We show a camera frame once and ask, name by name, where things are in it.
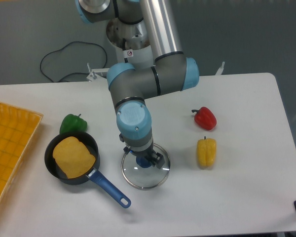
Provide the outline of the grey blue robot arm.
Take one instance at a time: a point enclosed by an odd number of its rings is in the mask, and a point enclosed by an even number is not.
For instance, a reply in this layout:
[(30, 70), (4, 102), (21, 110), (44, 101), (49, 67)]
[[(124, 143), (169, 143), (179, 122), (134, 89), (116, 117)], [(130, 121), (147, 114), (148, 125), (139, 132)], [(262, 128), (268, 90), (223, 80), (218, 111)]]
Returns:
[(153, 65), (137, 69), (128, 61), (111, 66), (108, 88), (125, 153), (144, 158), (161, 168), (165, 159), (153, 148), (152, 119), (145, 100), (193, 88), (199, 69), (185, 57), (171, 4), (167, 0), (78, 0), (77, 10), (88, 23), (118, 20), (143, 29), (151, 46)]

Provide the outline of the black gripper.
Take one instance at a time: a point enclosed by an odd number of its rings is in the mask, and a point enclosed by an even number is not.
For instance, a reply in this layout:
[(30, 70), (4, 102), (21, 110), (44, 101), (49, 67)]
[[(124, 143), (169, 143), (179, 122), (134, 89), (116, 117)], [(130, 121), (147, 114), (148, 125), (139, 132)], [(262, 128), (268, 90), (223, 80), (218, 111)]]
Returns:
[(126, 138), (120, 133), (119, 139), (121, 142), (125, 143), (123, 150), (126, 155), (131, 153), (136, 157), (143, 157), (157, 168), (162, 168), (165, 164), (164, 156), (160, 153), (156, 153), (153, 149), (152, 133), (149, 133), (139, 140)]

